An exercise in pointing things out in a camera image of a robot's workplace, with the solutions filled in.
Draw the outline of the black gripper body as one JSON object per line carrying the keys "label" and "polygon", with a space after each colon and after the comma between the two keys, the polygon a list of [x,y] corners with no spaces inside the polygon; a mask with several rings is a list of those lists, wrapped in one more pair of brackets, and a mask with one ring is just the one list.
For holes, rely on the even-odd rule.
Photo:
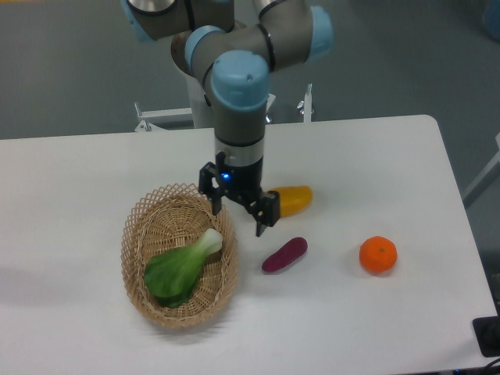
{"label": "black gripper body", "polygon": [[223,195],[256,213],[262,193],[263,158],[247,166],[230,166],[225,152],[216,154],[216,181]]}

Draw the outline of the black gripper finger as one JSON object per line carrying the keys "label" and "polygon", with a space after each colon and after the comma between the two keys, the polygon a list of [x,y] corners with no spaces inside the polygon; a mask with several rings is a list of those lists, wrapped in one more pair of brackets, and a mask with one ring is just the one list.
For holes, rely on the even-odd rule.
{"label": "black gripper finger", "polygon": [[250,214],[256,221],[255,235],[260,237],[267,227],[280,219],[280,195],[277,191],[260,191],[250,204]]}
{"label": "black gripper finger", "polygon": [[216,216],[222,209],[223,189],[215,186],[217,168],[212,162],[206,163],[199,171],[198,192],[204,195],[212,206],[212,214]]}

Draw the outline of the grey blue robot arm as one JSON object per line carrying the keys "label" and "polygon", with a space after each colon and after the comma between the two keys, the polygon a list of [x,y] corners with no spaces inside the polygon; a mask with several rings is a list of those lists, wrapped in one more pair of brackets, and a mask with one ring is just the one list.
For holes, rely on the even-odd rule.
{"label": "grey blue robot arm", "polygon": [[142,41],[185,36],[180,63],[200,84],[212,113],[215,159],[200,170],[198,189],[221,210],[243,206],[261,234],[280,219],[280,198],[261,186],[266,104],[273,72],[327,55],[330,15],[304,1],[257,1],[257,24],[239,27],[232,1],[125,1]]}

